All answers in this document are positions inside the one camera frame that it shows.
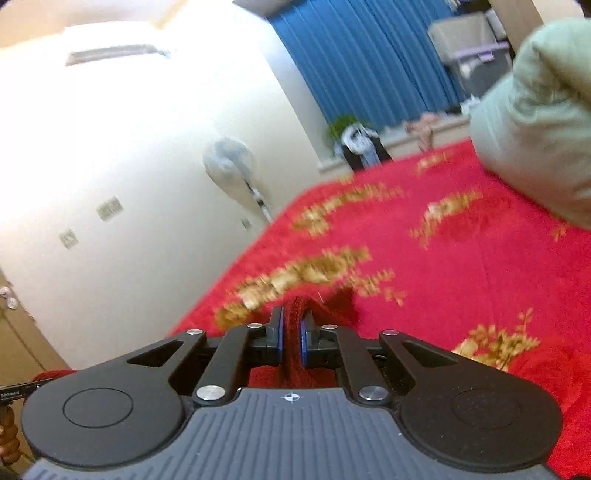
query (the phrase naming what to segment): white logo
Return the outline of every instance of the white logo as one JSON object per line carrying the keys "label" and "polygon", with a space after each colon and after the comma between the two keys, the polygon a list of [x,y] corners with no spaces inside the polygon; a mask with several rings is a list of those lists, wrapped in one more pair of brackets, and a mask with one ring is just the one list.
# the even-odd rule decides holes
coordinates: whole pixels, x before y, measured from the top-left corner
{"label": "white logo", "polygon": [[284,395],[282,398],[283,398],[283,400],[287,400],[288,402],[293,403],[293,402],[298,401],[299,399],[304,398],[304,397],[298,395],[297,393],[291,392],[291,393],[288,393],[287,395]]}

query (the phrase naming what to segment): ceiling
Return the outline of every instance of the ceiling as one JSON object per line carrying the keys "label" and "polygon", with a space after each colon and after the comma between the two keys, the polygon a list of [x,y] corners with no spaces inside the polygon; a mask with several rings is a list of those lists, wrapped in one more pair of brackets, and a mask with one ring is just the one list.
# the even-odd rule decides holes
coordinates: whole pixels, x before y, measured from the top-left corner
{"label": "ceiling", "polygon": [[179,0],[9,0],[0,9],[0,48],[85,23],[143,20],[161,24]]}

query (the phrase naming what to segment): blue curtain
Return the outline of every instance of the blue curtain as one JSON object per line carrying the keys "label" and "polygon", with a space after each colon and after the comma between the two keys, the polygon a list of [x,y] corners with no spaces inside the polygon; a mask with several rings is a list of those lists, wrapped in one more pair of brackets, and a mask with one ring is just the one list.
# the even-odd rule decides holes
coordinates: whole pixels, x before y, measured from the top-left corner
{"label": "blue curtain", "polygon": [[306,0],[271,24],[328,122],[381,129],[465,98],[427,35],[451,16],[444,0]]}

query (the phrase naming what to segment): human hand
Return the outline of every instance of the human hand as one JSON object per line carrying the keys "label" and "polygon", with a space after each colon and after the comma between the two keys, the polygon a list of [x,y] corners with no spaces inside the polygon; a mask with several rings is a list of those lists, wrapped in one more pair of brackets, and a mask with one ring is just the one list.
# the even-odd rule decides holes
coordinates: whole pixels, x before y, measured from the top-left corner
{"label": "human hand", "polygon": [[0,408],[6,409],[0,424],[0,459],[10,465],[21,457],[21,443],[17,439],[18,427],[14,423],[14,412],[10,407]]}

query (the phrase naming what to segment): black circular pad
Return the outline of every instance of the black circular pad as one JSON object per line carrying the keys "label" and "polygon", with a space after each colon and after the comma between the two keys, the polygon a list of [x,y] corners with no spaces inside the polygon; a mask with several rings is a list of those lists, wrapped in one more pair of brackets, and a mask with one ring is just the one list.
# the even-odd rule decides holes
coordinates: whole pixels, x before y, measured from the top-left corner
{"label": "black circular pad", "polygon": [[453,399],[453,412],[461,421],[480,429],[511,425],[521,408],[513,396],[494,390],[467,390]]}
{"label": "black circular pad", "polygon": [[562,427],[560,407],[549,393],[470,360],[424,369],[402,402],[400,419],[420,449],[479,472],[544,462]]}
{"label": "black circular pad", "polygon": [[133,407],[134,401],[121,390],[90,388],[66,401],[64,415],[80,427],[99,429],[125,420]]}
{"label": "black circular pad", "polygon": [[177,433],[184,410],[168,375],[112,362],[116,368],[98,365],[54,380],[27,400],[22,429],[35,455],[108,468],[155,452]]}

